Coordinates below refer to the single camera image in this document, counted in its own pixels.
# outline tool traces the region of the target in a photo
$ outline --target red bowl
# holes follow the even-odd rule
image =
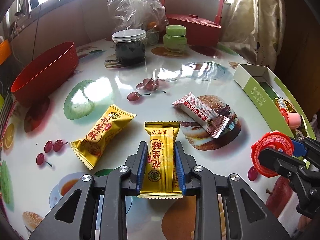
[[[75,44],[68,41],[42,53],[17,76],[11,92],[25,107],[50,95],[73,73],[79,63]]]

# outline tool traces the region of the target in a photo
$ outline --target pink cap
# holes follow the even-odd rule
[[[298,113],[288,113],[289,127],[291,130],[297,129],[301,125],[301,116]]]

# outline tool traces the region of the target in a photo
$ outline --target hamburger print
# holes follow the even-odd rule
[[[28,236],[30,236],[33,230],[35,230],[43,220],[43,217],[33,212],[23,212],[22,220],[28,232]]]
[[[180,130],[188,139],[189,143],[198,150],[207,151],[219,149],[232,142],[240,133],[241,124],[236,113],[225,101],[214,95],[199,96],[203,103],[213,109],[217,114],[229,118],[229,122],[221,135],[215,139],[207,131],[180,109],[176,109],[177,119],[180,121]]]
[[[218,195],[222,240],[226,239],[226,223],[221,195]],[[166,211],[161,222],[167,240],[193,240],[196,221],[196,196],[178,199]]]

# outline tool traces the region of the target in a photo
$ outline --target clear plastic bag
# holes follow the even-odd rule
[[[126,29],[160,32],[169,24],[159,0],[108,0],[108,9],[116,24],[114,32]]]

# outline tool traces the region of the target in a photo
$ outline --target glass jar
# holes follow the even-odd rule
[[[168,25],[167,33],[163,36],[165,49],[172,52],[183,52],[186,48],[186,28],[182,25]]]
[[[116,50],[116,59],[125,65],[140,63],[146,58],[145,47],[146,31],[124,30],[114,33],[112,41]]]

